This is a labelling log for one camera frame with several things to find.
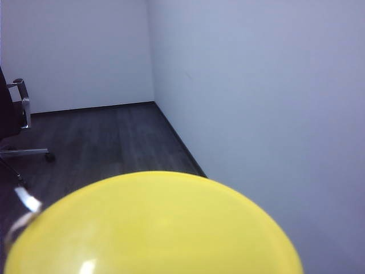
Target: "dark baseboard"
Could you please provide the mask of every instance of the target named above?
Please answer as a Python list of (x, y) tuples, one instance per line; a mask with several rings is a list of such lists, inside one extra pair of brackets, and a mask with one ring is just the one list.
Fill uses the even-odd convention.
[(181, 144), (182, 148), (184, 149), (185, 153), (189, 156), (190, 161), (192, 161), (192, 163), (194, 164), (195, 168), (197, 169), (198, 173), (200, 176), (202, 177), (207, 177), (207, 175), (204, 173), (204, 171), (201, 169), (201, 167), (199, 166), (199, 164), (196, 162), (194, 156), (190, 153), (190, 151), (188, 150), (188, 148), (186, 147), (186, 145), (184, 144), (183, 140), (181, 140), (180, 136), (177, 134), (177, 132), (175, 131), (175, 129), (173, 128), (173, 126), (170, 124), (170, 121), (167, 119), (167, 117), (165, 116), (165, 114), (162, 112), (162, 110), (160, 109), (160, 107), (156, 104), (156, 102), (153, 102), (156, 107), (159, 109), (162, 117), (165, 119), (165, 121), (167, 122), (167, 124), (169, 125), (171, 131), (173, 132), (174, 136), (176, 137), (176, 139), (179, 141), (179, 143)]
[(113, 108), (120, 107), (129, 107), (129, 106), (138, 106), (138, 105), (146, 105), (146, 104), (154, 104), (154, 101), (140, 102), (140, 103), (130, 103), (130, 104), (115, 104), (112, 106), (102, 106), (102, 107), (84, 107), (84, 108), (73, 108), (72, 110), (56, 110), (56, 111), (47, 111), (47, 112), (37, 112), (32, 113), (31, 116), (43, 116), (53, 113), (63, 113), (63, 112), (80, 112), (80, 111), (89, 111), (89, 110), (108, 110)]

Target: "floor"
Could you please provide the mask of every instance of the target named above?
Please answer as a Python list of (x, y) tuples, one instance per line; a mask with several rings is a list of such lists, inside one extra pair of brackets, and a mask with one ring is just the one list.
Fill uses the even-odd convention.
[[(204, 173), (154, 103), (35, 115), (32, 128), (0, 143), (49, 148), (43, 155), (8, 158), (45, 207), (80, 187), (118, 174), (145, 170)], [(0, 166), (0, 240), (27, 210), (16, 197), (17, 181)], [(0, 273), (5, 261), (0, 250)]]

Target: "chair armrest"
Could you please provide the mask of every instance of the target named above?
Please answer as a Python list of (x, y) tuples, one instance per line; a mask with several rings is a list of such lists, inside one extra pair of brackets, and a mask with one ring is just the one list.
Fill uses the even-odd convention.
[(15, 79), (11, 84), (6, 85), (7, 88), (17, 87), (19, 94), (22, 98), (22, 106), (26, 116), (26, 124), (22, 128), (29, 128), (31, 127), (31, 120), (30, 120), (30, 104), (29, 104), (29, 96), (27, 92), (27, 88), (25, 86), (25, 82), (23, 79), (18, 78)]

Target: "yellow balloon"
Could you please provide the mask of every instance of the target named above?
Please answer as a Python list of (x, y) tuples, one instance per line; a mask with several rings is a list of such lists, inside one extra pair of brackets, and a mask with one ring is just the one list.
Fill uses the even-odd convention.
[(275, 221), (238, 192), (178, 172), (120, 175), (73, 192), (13, 245), (5, 274), (300, 274)]

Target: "chair base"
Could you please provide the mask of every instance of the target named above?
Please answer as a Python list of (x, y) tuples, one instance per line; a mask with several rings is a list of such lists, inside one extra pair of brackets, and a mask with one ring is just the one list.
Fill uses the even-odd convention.
[(13, 157), (13, 156), (25, 156), (25, 155), (35, 155), (35, 154), (44, 154), (46, 160), (48, 162), (53, 162), (55, 157), (52, 153), (49, 152), (48, 148), (39, 148), (33, 150), (2, 150), (0, 151), (0, 164), (5, 166), (17, 179), (19, 186), (27, 188), (27, 183), (25, 182), (22, 175), (13, 169), (11, 165), (9, 165), (3, 157)]

